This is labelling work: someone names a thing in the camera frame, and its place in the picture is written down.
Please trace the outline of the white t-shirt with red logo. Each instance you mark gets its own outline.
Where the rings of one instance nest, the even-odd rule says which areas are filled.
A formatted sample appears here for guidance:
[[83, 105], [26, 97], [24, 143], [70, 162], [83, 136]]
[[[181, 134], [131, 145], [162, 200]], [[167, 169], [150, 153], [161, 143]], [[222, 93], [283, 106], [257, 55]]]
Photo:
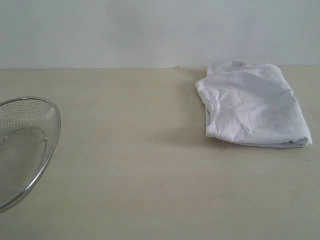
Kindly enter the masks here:
[[222, 60], [195, 83], [205, 107], [205, 134], [253, 147], [301, 148], [312, 136], [279, 67]]

